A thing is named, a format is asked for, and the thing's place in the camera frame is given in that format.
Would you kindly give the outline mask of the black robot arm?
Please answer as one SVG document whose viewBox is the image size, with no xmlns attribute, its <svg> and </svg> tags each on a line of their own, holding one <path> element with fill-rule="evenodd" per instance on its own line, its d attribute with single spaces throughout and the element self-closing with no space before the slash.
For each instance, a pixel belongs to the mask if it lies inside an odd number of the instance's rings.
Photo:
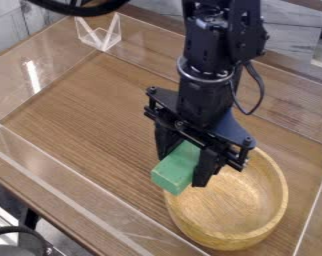
<svg viewBox="0 0 322 256">
<path fill-rule="evenodd" d="M 151 181 L 177 194 L 204 187 L 221 168 L 240 171 L 256 140 L 232 110 L 241 104 L 237 89 L 246 72 L 257 87 L 262 79 L 252 60 L 264 54 L 268 32 L 261 0 L 181 0 L 185 26 L 177 58 L 178 89 L 151 86 L 145 116 L 154 122 L 159 164 Z"/>
</svg>

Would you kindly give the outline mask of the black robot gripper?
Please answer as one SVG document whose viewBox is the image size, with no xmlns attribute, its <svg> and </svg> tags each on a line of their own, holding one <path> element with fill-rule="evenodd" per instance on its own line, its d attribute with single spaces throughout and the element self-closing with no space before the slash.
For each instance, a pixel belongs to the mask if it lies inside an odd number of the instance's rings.
<svg viewBox="0 0 322 256">
<path fill-rule="evenodd" d="M 213 71 L 202 71 L 177 59 L 180 75 L 176 91 L 149 87 L 145 116 L 154 122 L 157 157 L 162 160 L 181 142 L 200 149 L 193 169 L 192 186 L 205 187 L 225 166 L 241 170 L 256 142 L 232 117 L 240 106 L 237 86 L 241 72 L 257 75 L 250 62 L 237 63 Z"/>
</svg>

